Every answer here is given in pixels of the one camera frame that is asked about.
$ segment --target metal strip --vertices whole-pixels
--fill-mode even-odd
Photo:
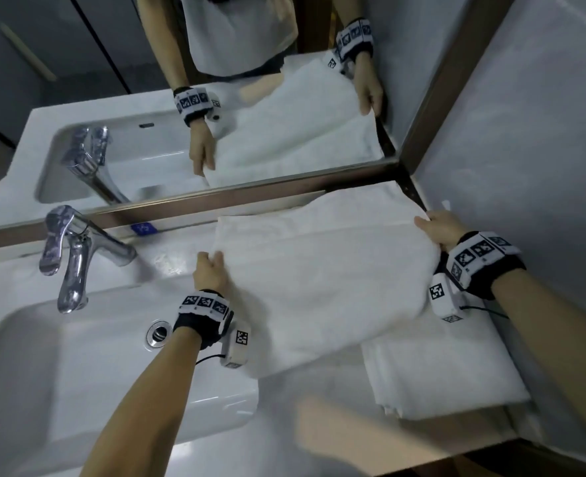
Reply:
[[[110,229],[167,217],[184,216],[224,207],[296,196],[307,192],[330,191],[349,185],[359,186],[372,182],[391,181],[397,175],[398,166],[399,157],[393,156],[356,166],[310,172],[298,176],[278,177],[262,183],[222,187],[143,203],[108,206],[86,214],[86,216],[100,228]],[[43,219],[0,228],[0,247],[44,239]]]

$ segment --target folded towel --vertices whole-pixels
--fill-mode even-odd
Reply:
[[[383,158],[375,116],[359,112],[350,80],[313,60],[236,113],[218,139],[211,187],[261,181]]]
[[[386,413],[421,420],[530,399],[490,317],[468,315],[448,323],[428,305],[419,318],[361,345],[375,401]]]
[[[265,377],[419,315],[439,248],[396,183],[330,192],[262,216],[221,217],[229,299],[252,325],[249,374]]]

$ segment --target chrome faucet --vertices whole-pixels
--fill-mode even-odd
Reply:
[[[110,130],[96,127],[90,134],[90,150],[86,149],[86,138],[90,127],[78,127],[72,134],[70,148],[63,156],[61,164],[71,173],[102,197],[107,204],[130,202],[116,187],[105,162],[107,145],[110,143]]]
[[[96,251],[117,266],[130,264],[137,255],[132,246],[114,239],[67,205],[52,209],[45,216],[45,227],[48,236],[39,261],[42,274],[52,276],[59,271],[64,237],[70,243],[70,259],[57,301],[60,313],[80,310],[88,304],[86,281],[90,261]]]

